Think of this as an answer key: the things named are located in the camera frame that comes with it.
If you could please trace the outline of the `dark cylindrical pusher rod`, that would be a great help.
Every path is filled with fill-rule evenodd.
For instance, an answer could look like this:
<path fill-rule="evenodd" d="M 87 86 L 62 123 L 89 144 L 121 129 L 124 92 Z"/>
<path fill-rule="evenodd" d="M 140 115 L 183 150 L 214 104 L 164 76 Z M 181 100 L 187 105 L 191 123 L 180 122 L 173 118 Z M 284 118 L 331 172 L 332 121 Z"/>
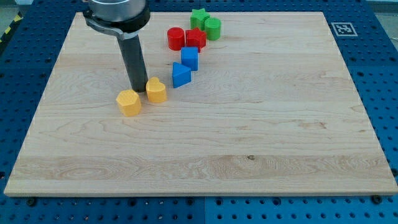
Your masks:
<path fill-rule="evenodd" d="M 118 39 L 118 44 L 132 89 L 138 93 L 145 92 L 148 76 L 139 36 Z"/>

